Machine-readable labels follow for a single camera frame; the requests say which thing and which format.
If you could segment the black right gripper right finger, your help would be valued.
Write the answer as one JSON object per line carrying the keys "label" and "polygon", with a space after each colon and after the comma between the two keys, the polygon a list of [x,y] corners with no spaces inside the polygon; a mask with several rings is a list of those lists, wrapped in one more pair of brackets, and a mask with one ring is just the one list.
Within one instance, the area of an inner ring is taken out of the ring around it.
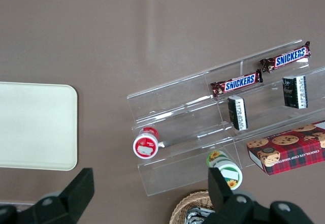
{"label": "black right gripper right finger", "polygon": [[208,192],[215,212],[203,223],[313,223],[296,204],[272,202],[269,208],[232,192],[218,168],[208,170]]}

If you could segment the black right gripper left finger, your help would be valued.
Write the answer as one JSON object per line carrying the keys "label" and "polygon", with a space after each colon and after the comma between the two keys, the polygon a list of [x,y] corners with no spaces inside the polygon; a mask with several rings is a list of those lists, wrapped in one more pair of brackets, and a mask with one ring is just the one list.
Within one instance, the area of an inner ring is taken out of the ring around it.
{"label": "black right gripper left finger", "polygon": [[93,195],[93,169],[84,168],[58,196],[42,198],[21,212],[2,205],[1,223],[77,223]]}

